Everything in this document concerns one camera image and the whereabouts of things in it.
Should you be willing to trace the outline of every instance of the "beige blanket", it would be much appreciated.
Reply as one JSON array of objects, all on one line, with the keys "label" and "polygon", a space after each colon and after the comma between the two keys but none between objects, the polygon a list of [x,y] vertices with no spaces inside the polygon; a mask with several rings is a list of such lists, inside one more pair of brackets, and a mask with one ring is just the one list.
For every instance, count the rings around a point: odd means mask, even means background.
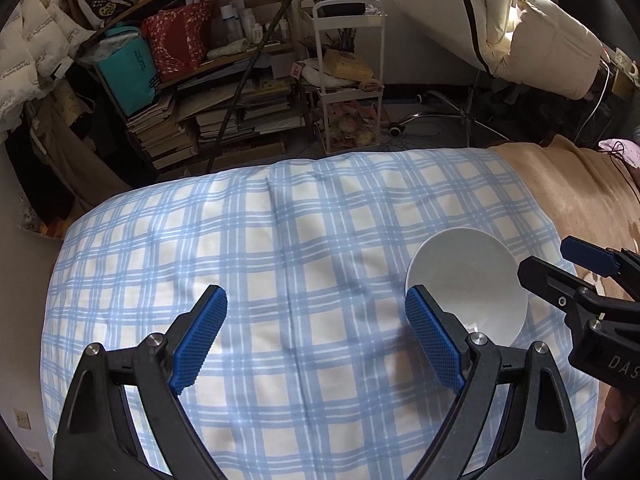
[{"label": "beige blanket", "polygon": [[[514,142],[490,149],[520,175],[560,238],[573,235],[601,247],[638,252],[640,192],[622,162],[576,148],[561,136],[546,148]],[[612,279],[602,280],[581,267],[576,271],[601,294],[629,299]],[[608,391],[609,387],[600,383],[596,425]]]}]

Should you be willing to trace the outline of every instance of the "office chair base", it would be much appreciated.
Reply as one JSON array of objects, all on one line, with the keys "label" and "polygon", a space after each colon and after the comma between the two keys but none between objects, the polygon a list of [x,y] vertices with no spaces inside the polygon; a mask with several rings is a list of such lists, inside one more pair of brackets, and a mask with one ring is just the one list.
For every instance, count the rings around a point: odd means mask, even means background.
[{"label": "office chair base", "polygon": [[471,131],[472,131],[472,126],[474,124],[476,124],[477,126],[482,126],[484,129],[489,130],[490,132],[493,132],[495,135],[502,137],[505,140],[510,140],[508,137],[504,136],[503,134],[501,134],[500,132],[498,132],[497,130],[494,130],[492,127],[487,126],[484,123],[481,123],[480,121],[478,121],[471,113],[471,107],[473,105],[473,99],[474,96],[476,94],[476,89],[478,88],[478,81],[480,79],[480,72],[478,72],[478,76],[476,76],[476,82],[473,84],[473,86],[469,89],[469,94],[467,95],[466,98],[466,103],[465,103],[465,107],[459,107],[457,104],[455,104],[453,101],[451,101],[448,97],[446,97],[446,95],[442,94],[441,92],[438,92],[436,90],[430,90],[429,92],[427,92],[428,95],[435,97],[436,99],[438,99],[440,102],[442,102],[443,104],[446,104],[449,108],[452,108],[452,110],[455,111],[455,114],[447,114],[447,113],[442,113],[442,112],[416,112],[415,114],[409,114],[404,116],[402,119],[400,119],[399,121],[395,122],[395,123],[391,123],[389,125],[389,135],[391,137],[397,137],[400,134],[402,134],[404,132],[404,128],[407,124],[411,123],[412,121],[415,121],[416,119],[434,119],[434,118],[439,118],[439,119],[459,119],[460,121],[462,121],[462,124],[465,127],[465,133],[466,133],[466,146],[468,148],[472,147],[472,136],[471,136]]}]

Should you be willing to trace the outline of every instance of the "blue gripper pad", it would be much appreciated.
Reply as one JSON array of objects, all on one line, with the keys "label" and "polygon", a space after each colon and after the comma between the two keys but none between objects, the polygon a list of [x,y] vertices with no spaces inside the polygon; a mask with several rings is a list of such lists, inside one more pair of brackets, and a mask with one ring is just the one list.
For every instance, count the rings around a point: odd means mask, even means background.
[{"label": "blue gripper pad", "polygon": [[560,244],[560,253],[565,260],[584,267],[603,278],[616,276],[620,265],[616,257],[601,247],[568,236]]},{"label": "blue gripper pad", "polygon": [[169,387],[178,396],[198,377],[204,359],[226,317],[226,292],[217,287],[174,352],[174,372]]},{"label": "blue gripper pad", "polygon": [[460,351],[414,286],[404,299],[404,312],[440,383],[459,394],[465,387]]}]

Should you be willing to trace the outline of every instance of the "plastic bottle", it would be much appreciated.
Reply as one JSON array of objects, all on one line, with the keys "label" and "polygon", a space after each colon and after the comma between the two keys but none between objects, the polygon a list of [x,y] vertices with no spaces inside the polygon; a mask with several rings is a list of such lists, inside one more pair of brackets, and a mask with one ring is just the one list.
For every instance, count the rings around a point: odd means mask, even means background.
[{"label": "plastic bottle", "polygon": [[284,18],[278,22],[280,25],[280,41],[287,43],[291,41],[291,33],[289,32],[289,22]]},{"label": "plastic bottle", "polygon": [[220,15],[222,19],[225,21],[226,25],[226,38],[229,43],[233,43],[237,40],[242,40],[244,35],[242,34],[242,25],[240,20],[238,20],[238,16],[236,15],[236,10],[232,5],[226,5],[224,7],[220,7]]},{"label": "plastic bottle", "polygon": [[254,43],[258,44],[262,41],[262,25],[260,23],[256,23],[254,25]]},{"label": "plastic bottle", "polygon": [[[264,31],[267,32],[267,30],[269,30],[269,27],[271,27],[271,23],[273,23],[273,20],[271,20],[270,22],[267,22],[264,24]],[[271,33],[271,37],[269,38],[270,41],[280,41],[280,23],[276,23],[276,26],[273,27],[273,32]]]},{"label": "plastic bottle", "polygon": [[242,28],[244,28],[244,36],[249,43],[254,42],[254,25],[255,16],[251,9],[245,9],[242,11]]},{"label": "plastic bottle", "polygon": [[233,8],[238,12],[238,16],[242,16],[242,12],[244,11],[244,0],[231,0],[229,5],[233,6]]}]

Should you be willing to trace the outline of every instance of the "bed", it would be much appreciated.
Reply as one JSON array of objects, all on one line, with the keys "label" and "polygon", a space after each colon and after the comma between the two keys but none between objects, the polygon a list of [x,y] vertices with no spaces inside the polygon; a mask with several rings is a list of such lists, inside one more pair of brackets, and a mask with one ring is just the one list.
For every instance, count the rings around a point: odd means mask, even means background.
[{"label": "bed", "polygon": [[[50,280],[49,434],[87,344],[133,346],[215,283],[228,316],[180,401],[227,477],[402,480],[452,401],[402,311],[412,254],[453,226],[569,272],[566,234],[634,248],[637,189],[615,164],[556,139],[290,160],[116,196],[69,229]],[[586,452],[598,383],[568,365],[561,314],[530,297],[514,344],[536,339],[558,362]],[[127,395],[149,463],[166,470],[139,397]],[[470,468],[488,453],[505,396],[500,389]]]}]

